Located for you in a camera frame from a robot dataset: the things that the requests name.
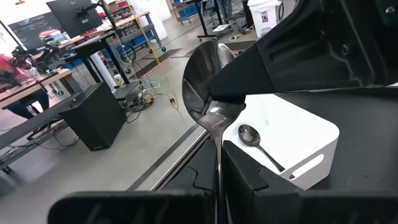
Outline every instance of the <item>black box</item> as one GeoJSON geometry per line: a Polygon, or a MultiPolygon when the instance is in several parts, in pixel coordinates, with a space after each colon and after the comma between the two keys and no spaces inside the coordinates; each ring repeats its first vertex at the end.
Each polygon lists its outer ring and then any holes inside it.
{"type": "Polygon", "coordinates": [[[88,87],[60,115],[91,151],[111,147],[127,119],[104,82],[88,87]]]}

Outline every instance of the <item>white trash can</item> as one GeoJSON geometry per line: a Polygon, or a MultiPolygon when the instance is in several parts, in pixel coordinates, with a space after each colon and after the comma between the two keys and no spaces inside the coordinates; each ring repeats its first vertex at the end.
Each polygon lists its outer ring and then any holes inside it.
{"type": "Polygon", "coordinates": [[[279,21],[277,6],[280,4],[281,2],[278,0],[248,1],[257,37],[262,37],[277,25],[279,21]]]}

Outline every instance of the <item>computer monitor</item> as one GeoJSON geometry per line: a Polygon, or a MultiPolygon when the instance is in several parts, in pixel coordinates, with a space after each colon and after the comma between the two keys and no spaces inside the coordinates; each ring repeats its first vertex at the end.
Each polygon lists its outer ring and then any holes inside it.
{"type": "Polygon", "coordinates": [[[84,16],[79,16],[80,9],[91,6],[90,0],[57,0],[47,2],[50,10],[61,23],[70,38],[97,28],[102,20],[96,10],[89,10],[84,16]]]}
{"type": "Polygon", "coordinates": [[[29,50],[43,47],[46,44],[40,38],[41,33],[52,29],[63,32],[63,27],[52,12],[9,24],[9,27],[29,50]]]}

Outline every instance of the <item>spoon handle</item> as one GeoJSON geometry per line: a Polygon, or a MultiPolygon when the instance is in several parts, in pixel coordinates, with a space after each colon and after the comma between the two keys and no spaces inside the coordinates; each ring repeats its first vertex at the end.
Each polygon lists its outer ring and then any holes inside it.
{"type": "Polygon", "coordinates": [[[263,149],[261,146],[257,146],[257,148],[263,151],[263,153],[268,157],[268,159],[276,166],[279,172],[283,172],[285,170],[285,168],[282,167],[274,158],[272,158],[272,156],[270,156],[265,149],[263,149]]]}
{"type": "Polygon", "coordinates": [[[228,211],[226,205],[226,195],[223,183],[223,171],[221,165],[221,155],[223,147],[223,132],[212,133],[211,137],[214,139],[217,148],[217,193],[216,193],[216,211],[217,211],[217,224],[227,224],[228,223],[228,211]]]}

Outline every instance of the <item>wall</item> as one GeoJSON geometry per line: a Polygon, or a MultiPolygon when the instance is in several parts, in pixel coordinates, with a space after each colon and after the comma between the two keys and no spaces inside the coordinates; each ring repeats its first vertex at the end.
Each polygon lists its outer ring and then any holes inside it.
{"type": "Polygon", "coordinates": [[[46,2],[47,1],[45,0],[34,0],[34,1],[25,1],[24,4],[20,5],[11,4],[11,5],[6,5],[5,7],[2,5],[0,8],[0,19],[5,24],[13,24],[15,22],[19,22],[24,19],[48,13],[51,10],[46,5],[46,2]]]}

